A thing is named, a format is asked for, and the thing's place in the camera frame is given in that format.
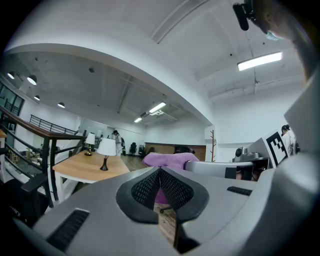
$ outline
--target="black mesh panel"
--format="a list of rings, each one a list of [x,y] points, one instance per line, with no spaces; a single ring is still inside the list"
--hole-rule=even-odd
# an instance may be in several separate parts
[[[159,187],[159,171],[156,171],[135,184],[132,187],[131,195],[138,203],[153,210]]]
[[[166,171],[161,171],[160,175],[161,189],[175,211],[184,206],[194,196],[194,190],[191,186],[183,183]]]

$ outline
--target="table lamp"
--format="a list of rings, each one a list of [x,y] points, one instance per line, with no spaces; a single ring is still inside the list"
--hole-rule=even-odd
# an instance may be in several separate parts
[[[110,138],[103,138],[100,142],[97,152],[101,155],[104,155],[103,165],[101,166],[100,170],[108,171],[107,156],[116,155],[116,141]]]
[[[91,153],[91,145],[94,145],[95,144],[95,140],[96,140],[96,136],[94,133],[90,132],[88,134],[88,136],[86,137],[85,139],[85,143],[89,144],[89,149],[87,150],[87,152],[85,152],[84,154],[88,157],[91,157],[92,156],[92,153]]]

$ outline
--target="white lampshade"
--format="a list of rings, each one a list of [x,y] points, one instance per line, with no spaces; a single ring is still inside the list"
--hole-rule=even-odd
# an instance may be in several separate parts
[[[94,145],[95,144],[95,138],[96,138],[95,134],[90,132],[88,134],[88,137],[86,137],[86,139],[85,139],[85,143]]]
[[[103,138],[97,152],[105,156],[116,155],[116,141],[110,138]]]

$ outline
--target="pink fabric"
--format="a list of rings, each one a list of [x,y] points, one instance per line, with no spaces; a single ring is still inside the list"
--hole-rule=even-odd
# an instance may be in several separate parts
[[[199,161],[192,153],[179,153],[179,154],[148,154],[143,163],[146,166],[165,166],[183,170],[185,164],[189,161]],[[168,200],[160,189],[156,195],[155,202],[158,204],[168,204]]]

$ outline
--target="lamp base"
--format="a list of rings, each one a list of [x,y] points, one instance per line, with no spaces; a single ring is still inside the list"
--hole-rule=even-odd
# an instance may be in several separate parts
[[[103,165],[100,168],[101,171],[108,171],[108,167],[107,167],[107,158],[103,159]]]

